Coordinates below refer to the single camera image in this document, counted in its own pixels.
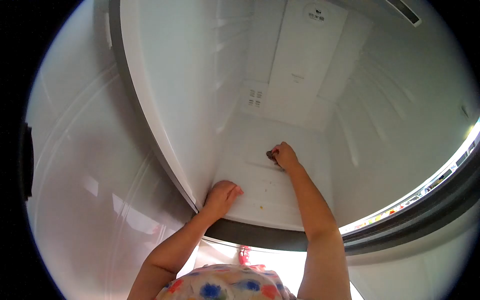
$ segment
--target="right hand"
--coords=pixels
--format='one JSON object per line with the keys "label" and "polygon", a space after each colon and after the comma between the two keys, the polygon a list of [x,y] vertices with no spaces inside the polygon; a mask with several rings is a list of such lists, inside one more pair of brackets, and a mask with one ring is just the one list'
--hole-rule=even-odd
{"label": "right hand", "polygon": [[286,172],[292,170],[296,166],[300,165],[295,151],[289,144],[282,142],[280,145],[276,145],[272,149],[273,157],[275,157],[277,163],[285,169]]}

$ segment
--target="refrigerator back panel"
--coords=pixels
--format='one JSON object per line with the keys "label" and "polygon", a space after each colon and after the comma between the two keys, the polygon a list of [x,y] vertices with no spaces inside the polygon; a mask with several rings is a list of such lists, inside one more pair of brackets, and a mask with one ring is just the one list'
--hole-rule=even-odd
{"label": "refrigerator back panel", "polygon": [[121,2],[138,100],[194,208],[228,179],[245,194],[226,218],[302,230],[288,177],[265,155],[282,141],[339,226],[448,161],[479,116],[474,77],[427,2],[394,2]]}

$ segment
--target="refrigerator door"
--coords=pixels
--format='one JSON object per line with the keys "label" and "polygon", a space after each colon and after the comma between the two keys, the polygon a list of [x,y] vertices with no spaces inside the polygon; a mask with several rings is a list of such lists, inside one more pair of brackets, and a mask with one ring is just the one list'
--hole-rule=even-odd
{"label": "refrigerator door", "polygon": [[146,256],[193,213],[137,124],[108,47],[107,12],[107,0],[73,12],[26,117],[35,157],[28,219],[65,299],[126,299]]}

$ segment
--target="refrigerator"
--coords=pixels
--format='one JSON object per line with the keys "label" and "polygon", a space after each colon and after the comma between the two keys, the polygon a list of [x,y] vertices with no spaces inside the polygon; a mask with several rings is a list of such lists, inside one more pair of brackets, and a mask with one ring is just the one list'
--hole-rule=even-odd
{"label": "refrigerator", "polygon": [[245,194],[206,236],[305,251],[266,156],[285,141],[360,294],[417,282],[396,296],[426,299],[478,233],[479,116],[469,63],[425,1],[85,0],[32,88],[29,222],[69,299],[125,298],[219,180]]}

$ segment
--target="air vent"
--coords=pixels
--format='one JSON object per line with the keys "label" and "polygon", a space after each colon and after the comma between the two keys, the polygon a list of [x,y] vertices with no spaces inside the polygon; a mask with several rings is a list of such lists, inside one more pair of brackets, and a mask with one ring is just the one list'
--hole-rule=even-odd
{"label": "air vent", "polygon": [[262,111],[268,84],[248,80],[244,85],[247,92],[244,111],[259,115]]}
{"label": "air vent", "polygon": [[393,6],[395,10],[401,13],[407,20],[417,27],[421,24],[421,18],[419,18],[402,0],[385,0],[388,4]]}

